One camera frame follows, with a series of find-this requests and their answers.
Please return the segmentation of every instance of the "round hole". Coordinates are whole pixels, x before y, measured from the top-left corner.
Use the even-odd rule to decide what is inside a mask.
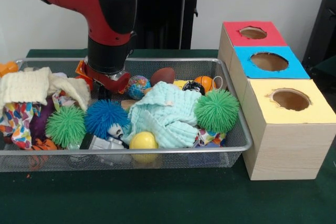
[[[271,52],[259,52],[251,56],[251,61],[260,69],[281,71],[288,68],[288,61],[280,55]]]
[[[309,98],[294,89],[281,89],[273,93],[272,99],[287,110],[301,111],[310,105]]]
[[[265,39],[267,33],[258,27],[248,26],[239,31],[242,36],[249,39]]]

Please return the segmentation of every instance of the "blue box top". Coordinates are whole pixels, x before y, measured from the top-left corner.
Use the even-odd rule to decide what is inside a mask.
[[[235,51],[251,79],[310,79],[289,47],[235,47]]]

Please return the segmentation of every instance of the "purple fabric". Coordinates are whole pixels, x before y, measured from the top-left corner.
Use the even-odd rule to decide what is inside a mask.
[[[46,124],[48,117],[55,111],[54,103],[51,97],[47,98],[47,105],[41,106],[40,116],[34,115],[30,122],[29,129],[33,145],[35,139],[39,138],[42,142],[46,139]]]

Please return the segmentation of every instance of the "metal wire basket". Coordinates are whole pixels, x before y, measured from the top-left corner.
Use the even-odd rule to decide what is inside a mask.
[[[29,58],[21,60],[22,69],[26,67],[49,67],[52,72],[64,72],[75,77],[78,58]],[[129,58],[126,70],[135,75],[150,77],[158,69],[172,67],[176,79],[193,80],[197,76],[221,76],[223,89],[233,95],[233,88],[226,66],[218,59],[161,59]],[[92,101],[98,97],[93,91]],[[126,95],[113,95],[113,100],[129,99]],[[14,144],[3,144],[0,150],[0,172],[62,171],[62,170],[107,170],[135,168],[196,168],[232,167],[241,153],[251,147],[251,136],[244,115],[239,110],[235,127],[227,134],[222,148],[178,148],[155,150],[59,150],[22,151]],[[141,155],[148,162],[138,163],[134,155]]]

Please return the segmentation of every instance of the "wooden shape sorter box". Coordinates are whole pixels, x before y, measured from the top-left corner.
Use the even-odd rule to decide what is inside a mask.
[[[218,58],[230,70],[234,47],[287,46],[272,22],[223,22]]]
[[[234,47],[230,77],[240,103],[243,103],[247,78],[309,79],[289,47]]]
[[[304,79],[249,79],[242,109],[253,137],[251,180],[315,179],[336,134],[336,115]]]

